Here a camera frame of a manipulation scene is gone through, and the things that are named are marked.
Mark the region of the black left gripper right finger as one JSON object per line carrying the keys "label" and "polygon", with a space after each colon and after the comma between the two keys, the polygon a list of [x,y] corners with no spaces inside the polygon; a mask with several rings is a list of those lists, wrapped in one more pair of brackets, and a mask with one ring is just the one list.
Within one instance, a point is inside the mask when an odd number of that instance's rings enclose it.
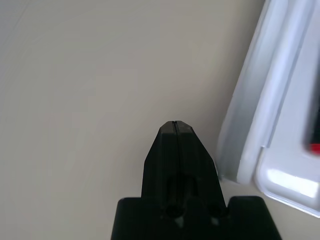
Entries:
{"label": "black left gripper right finger", "polygon": [[201,201],[210,213],[223,213],[226,204],[216,166],[193,128],[183,121],[175,122],[177,135],[181,198]]}

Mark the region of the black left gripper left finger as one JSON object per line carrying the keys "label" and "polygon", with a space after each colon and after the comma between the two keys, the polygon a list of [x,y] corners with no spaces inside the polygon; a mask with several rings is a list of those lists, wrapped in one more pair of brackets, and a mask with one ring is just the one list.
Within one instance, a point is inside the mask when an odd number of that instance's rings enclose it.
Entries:
{"label": "black left gripper left finger", "polygon": [[141,197],[153,199],[166,213],[181,212],[181,158],[179,125],[162,125],[143,166]]}

